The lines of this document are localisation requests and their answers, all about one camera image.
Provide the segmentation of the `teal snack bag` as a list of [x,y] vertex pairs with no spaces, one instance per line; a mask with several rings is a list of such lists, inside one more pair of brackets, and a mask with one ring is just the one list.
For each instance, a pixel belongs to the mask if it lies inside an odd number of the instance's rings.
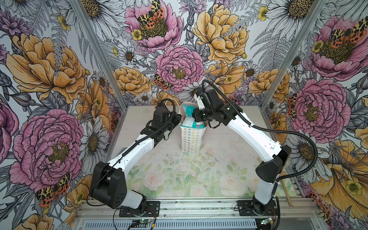
[[182,126],[187,127],[187,128],[199,128],[199,129],[205,128],[205,125],[203,122],[196,122],[193,117],[196,106],[184,104],[182,108],[185,112],[185,118],[184,118],[184,121],[182,122]]

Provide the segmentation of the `white printed paper bag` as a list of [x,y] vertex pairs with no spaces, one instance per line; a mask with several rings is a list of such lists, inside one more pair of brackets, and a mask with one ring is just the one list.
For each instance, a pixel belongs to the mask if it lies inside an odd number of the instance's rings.
[[208,122],[207,121],[203,122],[205,125],[205,128],[202,128],[202,129],[187,128],[187,127],[182,126],[182,122],[184,121],[184,118],[185,118],[185,112],[182,108],[184,104],[194,105],[197,107],[195,103],[191,103],[191,102],[184,102],[180,106],[180,114],[182,115],[182,120],[181,120],[181,125],[180,125],[181,139],[182,139],[182,152],[197,154],[199,153],[199,150],[201,148],[201,145],[202,145],[202,142],[203,142],[206,130],[207,130]]

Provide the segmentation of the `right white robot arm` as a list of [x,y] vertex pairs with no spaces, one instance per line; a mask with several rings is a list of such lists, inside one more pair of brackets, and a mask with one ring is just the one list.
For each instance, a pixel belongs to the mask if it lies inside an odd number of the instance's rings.
[[259,127],[252,123],[237,105],[226,103],[219,108],[213,106],[196,108],[193,112],[196,122],[215,120],[242,137],[259,155],[262,162],[256,167],[259,177],[257,190],[250,208],[257,215],[266,214],[275,197],[280,174],[291,153],[291,148],[281,146],[278,141],[269,138]]

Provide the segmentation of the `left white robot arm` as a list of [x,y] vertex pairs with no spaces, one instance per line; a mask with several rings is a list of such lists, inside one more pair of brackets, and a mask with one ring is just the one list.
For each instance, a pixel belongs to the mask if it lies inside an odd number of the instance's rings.
[[153,119],[129,147],[109,162],[100,162],[95,166],[89,197],[112,209],[127,207],[143,212],[146,197],[129,190],[126,177],[146,153],[165,139],[166,132],[173,131],[180,124],[181,119],[182,116],[174,111],[158,108]]

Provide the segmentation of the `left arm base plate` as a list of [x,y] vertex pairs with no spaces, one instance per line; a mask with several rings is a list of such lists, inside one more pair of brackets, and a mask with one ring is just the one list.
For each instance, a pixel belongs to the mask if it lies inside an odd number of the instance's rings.
[[145,201],[137,209],[122,207],[119,212],[121,218],[159,217],[160,201]]

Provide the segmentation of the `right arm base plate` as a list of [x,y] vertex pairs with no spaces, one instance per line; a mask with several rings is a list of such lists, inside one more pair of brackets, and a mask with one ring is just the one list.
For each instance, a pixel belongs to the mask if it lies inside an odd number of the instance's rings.
[[264,205],[253,200],[238,200],[233,208],[240,216],[277,216],[279,207],[274,200]]

